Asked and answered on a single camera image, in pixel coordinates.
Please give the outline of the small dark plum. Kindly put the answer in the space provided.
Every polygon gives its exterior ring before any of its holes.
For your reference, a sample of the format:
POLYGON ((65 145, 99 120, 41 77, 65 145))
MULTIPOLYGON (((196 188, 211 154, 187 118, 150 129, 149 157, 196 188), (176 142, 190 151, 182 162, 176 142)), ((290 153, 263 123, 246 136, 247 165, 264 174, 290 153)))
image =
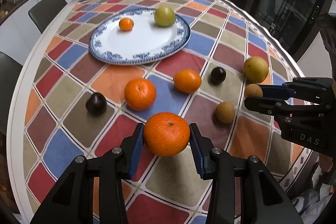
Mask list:
POLYGON ((101 115, 106 112, 107 101, 101 93, 93 93, 85 103, 86 110, 92 115, 101 115))

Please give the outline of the large yellow pear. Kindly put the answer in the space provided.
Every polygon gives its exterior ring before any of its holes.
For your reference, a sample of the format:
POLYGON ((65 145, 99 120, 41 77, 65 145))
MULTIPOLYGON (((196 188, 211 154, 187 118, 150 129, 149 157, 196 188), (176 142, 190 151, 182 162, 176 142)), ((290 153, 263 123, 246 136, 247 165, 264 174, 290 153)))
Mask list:
POLYGON ((262 83, 268 76, 269 65, 259 56, 251 56, 244 63, 244 74, 252 83, 262 83))

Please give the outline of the large green pomelo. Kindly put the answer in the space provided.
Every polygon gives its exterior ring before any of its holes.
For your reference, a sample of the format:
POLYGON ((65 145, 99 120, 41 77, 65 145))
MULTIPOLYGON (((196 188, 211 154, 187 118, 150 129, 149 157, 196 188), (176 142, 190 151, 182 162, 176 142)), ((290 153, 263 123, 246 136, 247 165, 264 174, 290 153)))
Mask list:
POLYGON ((159 27, 169 27, 175 22, 175 13, 168 6, 159 6, 154 14, 155 24, 159 27))

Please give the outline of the large orange mandarin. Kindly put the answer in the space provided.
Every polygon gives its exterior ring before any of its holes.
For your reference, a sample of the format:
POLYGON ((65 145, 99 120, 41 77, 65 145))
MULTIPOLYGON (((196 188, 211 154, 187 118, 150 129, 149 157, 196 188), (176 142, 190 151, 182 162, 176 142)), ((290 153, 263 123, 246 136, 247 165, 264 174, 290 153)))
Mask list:
POLYGON ((170 157, 187 147, 190 128, 183 118, 174 113, 157 113, 145 123, 143 137, 152 153, 170 157))

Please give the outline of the small brown russet pear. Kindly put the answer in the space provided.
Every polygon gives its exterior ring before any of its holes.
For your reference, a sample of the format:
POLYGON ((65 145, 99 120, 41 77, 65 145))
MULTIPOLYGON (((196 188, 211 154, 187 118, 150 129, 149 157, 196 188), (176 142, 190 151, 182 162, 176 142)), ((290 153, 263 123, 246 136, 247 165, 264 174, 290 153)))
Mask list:
POLYGON ((215 115, 222 123, 232 123, 235 117, 235 109, 230 102, 221 102, 215 109, 215 115))

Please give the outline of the small orange mandarin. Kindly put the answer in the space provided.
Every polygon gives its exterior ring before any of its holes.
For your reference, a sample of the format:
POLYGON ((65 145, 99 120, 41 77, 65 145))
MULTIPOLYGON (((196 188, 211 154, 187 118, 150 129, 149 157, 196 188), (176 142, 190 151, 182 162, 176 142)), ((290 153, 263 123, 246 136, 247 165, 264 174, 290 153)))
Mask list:
POLYGON ((134 21, 130 18, 122 18, 119 21, 119 28, 124 32, 131 31, 134 27, 134 21))

